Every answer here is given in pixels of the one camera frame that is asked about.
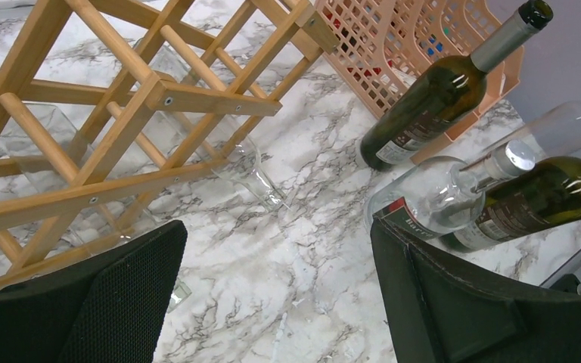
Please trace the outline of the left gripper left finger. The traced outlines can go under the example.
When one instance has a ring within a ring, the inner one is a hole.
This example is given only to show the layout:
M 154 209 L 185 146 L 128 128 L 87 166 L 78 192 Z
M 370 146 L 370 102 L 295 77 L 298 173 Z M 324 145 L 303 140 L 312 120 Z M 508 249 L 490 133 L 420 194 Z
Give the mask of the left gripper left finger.
M 0 362 L 150 362 L 188 232 L 173 220 L 0 290 Z

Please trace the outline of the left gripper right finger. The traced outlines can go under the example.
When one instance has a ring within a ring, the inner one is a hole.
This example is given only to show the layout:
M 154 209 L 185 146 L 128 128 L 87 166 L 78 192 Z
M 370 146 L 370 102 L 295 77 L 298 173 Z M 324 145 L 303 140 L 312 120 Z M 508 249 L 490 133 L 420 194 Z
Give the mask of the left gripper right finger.
M 375 221 L 371 246 L 400 362 L 581 362 L 581 295 L 498 275 Z

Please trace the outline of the square clear glass bottle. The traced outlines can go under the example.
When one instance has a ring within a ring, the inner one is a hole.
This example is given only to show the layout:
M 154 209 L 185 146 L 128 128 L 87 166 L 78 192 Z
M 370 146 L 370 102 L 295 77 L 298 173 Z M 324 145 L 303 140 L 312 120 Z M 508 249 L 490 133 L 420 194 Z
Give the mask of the square clear glass bottle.
M 79 167 L 84 166 L 92 155 L 92 145 L 77 135 L 74 124 L 57 106 L 34 102 L 26 102 L 24 105 L 45 129 L 42 139 L 48 139 L 52 147 L 61 149 L 58 155 L 52 157 L 60 162 L 59 167 L 45 158 L 42 149 L 26 133 L 26 128 L 14 119 L 8 120 L 0 136 L 0 147 L 14 160 L 37 192 L 68 188 L 71 178 L 76 176 Z M 61 240 L 81 247 L 99 238 L 112 236 L 112 245 L 115 247 L 152 231 L 157 227 L 157 222 L 146 209 L 140 212 L 134 222 L 119 223 L 119 217 L 134 200 L 134 197 L 124 197 L 83 209 Z

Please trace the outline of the wooden lattice wine rack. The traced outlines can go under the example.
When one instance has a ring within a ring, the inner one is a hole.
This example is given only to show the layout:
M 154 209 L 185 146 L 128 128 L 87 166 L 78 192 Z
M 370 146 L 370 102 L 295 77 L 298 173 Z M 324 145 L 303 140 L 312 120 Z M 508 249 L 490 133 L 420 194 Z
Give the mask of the wooden lattice wine rack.
M 212 167 L 225 165 L 228 153 L 237 143 L 265 116 L 274 116 L 281 109 L 279 100 L 295 82 L 321 54 L 332 53 L 339 44 L 329 22 L 311 1 L 281 1 L 283 7 L 277 1 L 243 1 L 217 36 L 181 21 L 193 4 L 194 1 L 168 1 L 158 11 L 140 1 L 35 3 L 0 67 L 0 134 L 12 118 L 42 155 L 0 160 L 0 177 L 22 174 L 24 169 L 20 165 L 30 163 L 33 171 L 54 169 L 64 177 L 67 186 L 59 191 L 0 202 L 0 249 L 11 261 L 8 272 L 0 277 L 0 289 L 115 246 L 116 239 L 133 232 L 131 223 L 162 189 L 204 177 Z M 255 11 L 261 11 L 276 29 L 242 69 L 225 47 Z M 73 14 L 122 64 L 118 76 L 107 88 L 34 79 Z M 102 14 L 145 28 L 147 32 L 138 47 L 132 48 Z M 164 42 L 188 63 L 193 75 L 176 82 L 149 65 Z M 267 95 L 256 79 L 287 43 L 294 44 L 303 58 L 279 87 Z M 228 86 L 210 69 L 218 59 L 236 77 Z M 68 149 L 77 162 L 107 121 L 111 117 L 115 120 L 85 164 L 78 167 L 51 136 L 50 128 L 41 124 L 24 101 L 95 106 Z M 165 111 L 186 122 L 181 111 L 205 114 L 165 161 L 159 149 L 141 133 L 156 111 Z M 218 155 L 207 146 L 205 139 L 225 115 L 250 117 Z M 134 141 L 159 171 L 105 181 Z M 213 161 L 184 165 L 202 144 L 214 156 Z M 116 220 L 103 208 L 105 203 L 136 194 L 137 200 Z M 115 232 L 45 259 L 83 209 L 99 206 L 102 208 L 97 209 Z M 40 220 L 42 224 L 24 247 L 8 231 Z

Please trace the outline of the slim clear glass bottle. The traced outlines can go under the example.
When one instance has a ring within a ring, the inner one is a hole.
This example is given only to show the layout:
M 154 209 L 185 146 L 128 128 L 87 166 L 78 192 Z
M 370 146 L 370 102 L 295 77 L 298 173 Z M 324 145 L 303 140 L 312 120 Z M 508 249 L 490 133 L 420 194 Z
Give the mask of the slim clear glass bottle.
M 150 65 L 156 70 L 169 74 L 177 81 L 183 80 L 190 68 L 179 59 L 179 56 L 167 45 L 160 48 Z M 200 118 L 190 113 L 175 115 L 166 111 L 157 111 L 148 122 L 148 134 L 156 136 L 157 131 L 164 131 L 175 144 L 182 143 L 188 133 L 197 125 Z M 193 161 L 209 162 L 223 155 L 222 149 L 232 133 L 237 129 L 237 121 L 227 115 L 194 152 Z M 245 138 L 226 155 L 227 163 L 213 170 L 217 177 L 247 189 L 269 212 L 288 209 L 290 202 L 286 193 L 280 190 L 262 166 L 262 155 L 251 138 Z

